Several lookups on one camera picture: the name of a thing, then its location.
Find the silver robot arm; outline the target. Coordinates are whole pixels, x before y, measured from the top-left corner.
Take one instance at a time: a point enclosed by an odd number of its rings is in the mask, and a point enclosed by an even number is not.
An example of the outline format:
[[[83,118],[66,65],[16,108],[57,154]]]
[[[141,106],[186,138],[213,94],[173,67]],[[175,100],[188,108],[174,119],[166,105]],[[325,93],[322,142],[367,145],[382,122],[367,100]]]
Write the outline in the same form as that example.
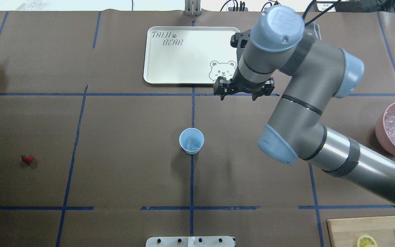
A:
[[[217,77],[215,95],[245,92],[256,100],[272,93],[274,71],[291,76],[264,127],[260,150],[287,165],[301,158],[395,207],[395,162],[319,122],[333,97],[347,97],[360,83],[364,63],[306,30],[304,19],[283,5],[263,11],[243,35],[237,68]]]

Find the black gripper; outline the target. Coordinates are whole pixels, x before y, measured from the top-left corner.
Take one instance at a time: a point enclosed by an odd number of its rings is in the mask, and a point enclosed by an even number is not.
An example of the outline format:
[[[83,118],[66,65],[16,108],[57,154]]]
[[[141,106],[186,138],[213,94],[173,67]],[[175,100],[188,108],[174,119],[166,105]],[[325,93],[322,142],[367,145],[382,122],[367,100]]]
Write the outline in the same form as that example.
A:
[[[245,32],[237,32],[230,38],[231,47],[236,48],[237,64],[240,65],[242,61],[242,54],[246,48],[247,42],[250,39],[251,30]],[[231,79],[228,79],[226,75],[218,76],[213,84],[214,95],[220,96],[220,100],[224,100],[226,95],[232,95],[236,93],[250,93],[253,101],[257,100],[262,96],[270,96],[275,88],[273,77],[269,77],[266,81],[261,79],[258,82],[251,82],[243,76],[240,69],[235,70],[234,75]]]

